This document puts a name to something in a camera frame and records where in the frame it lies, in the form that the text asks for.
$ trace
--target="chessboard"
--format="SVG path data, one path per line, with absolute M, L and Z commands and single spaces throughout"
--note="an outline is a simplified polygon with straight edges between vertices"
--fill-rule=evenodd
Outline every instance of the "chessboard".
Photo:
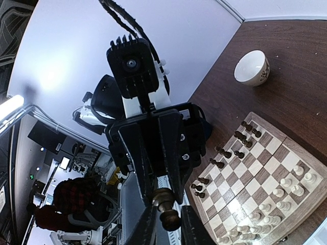
M 199 177 L 209 179 L 209 183 L 193 182 L 202 186 L 200 192 L 204 193 L 204 198 L 193 198 L 204 226 L 217 244 L 244 242 L 273 245 L 295 230 L 326 199 L 327 167 L 255 113 L 250 112 L 245 121 L 260 131 L 261 137 L 255 137 L 240 126 L 237 130 L 252 142 L 252 146 L 246 148 L 240 140 L 232 137 L 224 150 L 243 152 L 244 158 L 234 154 L 226 158 L 218 154 L 215 160 L 225 163 L 224 167 L 220 169 L 214 164 L 208 165 Z M 295 173 L 295 166 L 301 167 L 301 175 Z M 315 181 L 306 181 L 304 176 L 307 173 L 312 174 Z M 291 180 L 291 185 L 281 186 L 281 179 Z M 303 188 L 303 195 L 298 196 L 291 191 L 295 185 Z M 276 189 L 284 191 L 282 197 L 273 194 Z M 289 210 L 278 209 L 277 202 L 289 203 Z M 270 210 L 260 210 L 260 204 L 269 204 Z M 259 214 L 260 218 L 250 219 L 251 214 Z M 270 231 L 256 234 L 254 240 L 241 240 L 241 232 L 234 232 L 236 236 L 227 235 L 228 231 L 237 230 L 240 226 L 267 225 L 264 222 L 266 216 L 278 216 L 281 221 L 277 225 L 269 224 Z M 228 237 L 228 241 L 217 242 L 222 237 Z

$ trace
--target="floor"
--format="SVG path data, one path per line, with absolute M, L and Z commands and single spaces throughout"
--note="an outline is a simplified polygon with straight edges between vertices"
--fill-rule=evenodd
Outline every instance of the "floor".
M 278 20 L 242 24 L 190 101 L 199 105 L 214 125 L 207 154 L 194 169 L 189 185 L 224 146 L 234 130 L 254 111 L 286 133 L 321 162 L 327 163 L 327 31 L 326 21 Z M 251 50 L 264 51 L 271 65 L 268 81 L 252 88 L 238 84 L 233 70 Z M 193 197 L 188 191 L 191 204 Z M 327 216 L 327 202 L 284 244 L 300 245 Z

